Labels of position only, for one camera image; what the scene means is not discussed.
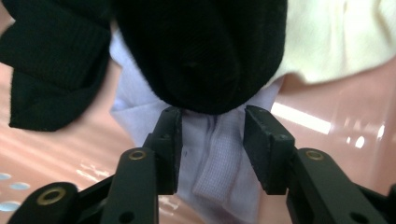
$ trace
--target cream fabric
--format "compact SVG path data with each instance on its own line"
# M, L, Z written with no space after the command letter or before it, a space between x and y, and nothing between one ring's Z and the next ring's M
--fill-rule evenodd
M283 61L268 83L313 84L354 75L396 52L395 0L289 0Z

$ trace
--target glossy floor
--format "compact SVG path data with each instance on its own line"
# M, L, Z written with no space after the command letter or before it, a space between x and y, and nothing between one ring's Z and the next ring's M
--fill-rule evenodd
M0 4L0 33L11 18ZM306 86L285 79L272 112L296 138L297 147L330 154L354 181L386 194L396 183L396 58L354 77ZM105 85L88 110L55 133L11 129L12 68L0 64L0 223L35 189L67 181L79 189L114 173L120 154L134 147L109 116L120 68L110 62ZM262 195L260 223L288 224L283 196ZM161 223L202 223L175 196L160 197Z

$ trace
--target light blue cloth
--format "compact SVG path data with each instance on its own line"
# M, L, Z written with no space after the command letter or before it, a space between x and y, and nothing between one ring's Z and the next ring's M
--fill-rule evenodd
M111 114L140 147L169 105L150 89L120 32L113 36L110 53L122 66ZM258 222L262 189L242 146L245 107L270 109L280 85L281 80L274 82L244 105L219 116L183 111L177 195L205 223Z

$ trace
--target black knit fabric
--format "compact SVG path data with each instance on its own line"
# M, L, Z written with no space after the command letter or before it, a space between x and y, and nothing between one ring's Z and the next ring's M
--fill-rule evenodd
M70 8L75 14L108 28L111 17L108 0L52 0L62 7Z
M56 131L85 110L103 81L104 11L81 15L70 3L19 0L11 9L16 22L0 38L0 62L14 67L11 127Z
M126 45L170 105L221 114L252 97L281 62L287 0L113 0Z

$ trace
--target white cloth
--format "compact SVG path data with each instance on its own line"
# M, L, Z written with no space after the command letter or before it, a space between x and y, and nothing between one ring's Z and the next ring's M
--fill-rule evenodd
M289 0L285 54L276 75L336 80L396 53L395 0Z
M111 114L140 147L169 105L149 88L120 32L113 36L110 53L123 68ZM220 116L183 111L177 195L205 223L257 223L261 187L242 146L244 109L246 105L270 109L280 85L279 80Z

